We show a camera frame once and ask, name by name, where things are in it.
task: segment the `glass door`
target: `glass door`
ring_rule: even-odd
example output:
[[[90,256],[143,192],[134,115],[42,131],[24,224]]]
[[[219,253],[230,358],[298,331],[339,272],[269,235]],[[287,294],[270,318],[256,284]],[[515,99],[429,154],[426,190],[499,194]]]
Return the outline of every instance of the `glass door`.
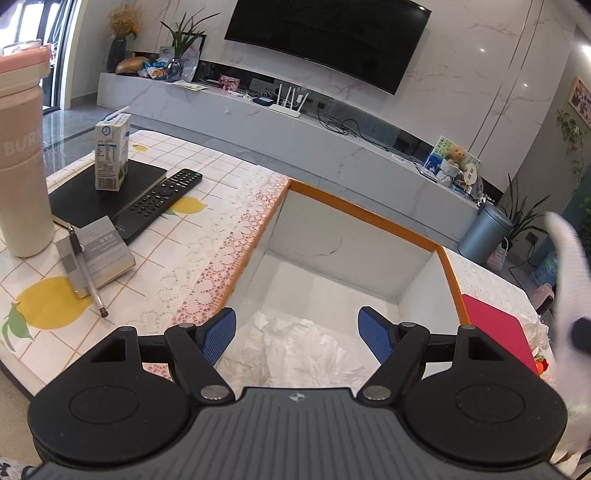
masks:
[[[0,47],[40,38],[51,43],[49,75],[41,80],[44,112],[58,108],[61,58],[75,0],[20,0],[7,25],[0,25]]]

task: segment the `red notebook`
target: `red notebook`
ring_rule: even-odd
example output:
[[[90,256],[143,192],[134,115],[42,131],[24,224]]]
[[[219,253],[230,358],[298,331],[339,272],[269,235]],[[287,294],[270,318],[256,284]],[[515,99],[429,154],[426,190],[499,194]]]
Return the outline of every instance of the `red notebook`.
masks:
[[[462,294],[462,298],[471,324],[476,325],[495,342],[509,350],[537,375],[534,357],[531,355],[530,346],[519,320],[470,295]]]

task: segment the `blue gripper pad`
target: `blue gripper pad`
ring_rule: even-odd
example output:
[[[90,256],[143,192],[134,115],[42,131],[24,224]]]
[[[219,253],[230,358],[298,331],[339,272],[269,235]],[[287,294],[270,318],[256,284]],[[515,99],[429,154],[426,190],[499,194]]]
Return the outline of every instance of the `blue gripper pad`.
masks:
[[[370,307],[361,308],[357,315],[359,336],[380,364],[383,364],[394,351],[388,333],[392,326],[386,318]]]
[[[236,313],[224,308],[200,328],[205,336],[201,353],[211,365],[215,365],[236,335]]]

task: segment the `milk carton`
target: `milk carton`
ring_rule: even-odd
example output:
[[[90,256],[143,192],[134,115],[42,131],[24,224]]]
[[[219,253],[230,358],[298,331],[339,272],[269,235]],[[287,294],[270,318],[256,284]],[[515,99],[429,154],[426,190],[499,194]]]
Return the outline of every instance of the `milk carton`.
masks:
[[[118,192],[127,175],[128,113],[119,113],[95,127],[95,188]]]

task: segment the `pink bag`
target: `pink bag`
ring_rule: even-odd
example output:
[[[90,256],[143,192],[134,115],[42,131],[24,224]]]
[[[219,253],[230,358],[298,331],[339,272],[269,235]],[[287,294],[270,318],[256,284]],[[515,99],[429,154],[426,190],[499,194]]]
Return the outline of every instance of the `pink bag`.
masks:
[[[509,242],[506,238],[504,238],[501,243],[496,247],[493,254],[488,257],[486,260],[486,266],[491,270],[498,272],[503,268],[503,264],[505,263],[505,259],[507,258],[508,250],[503,248],[503,241],[507,242],[507,246],[509,246]]]

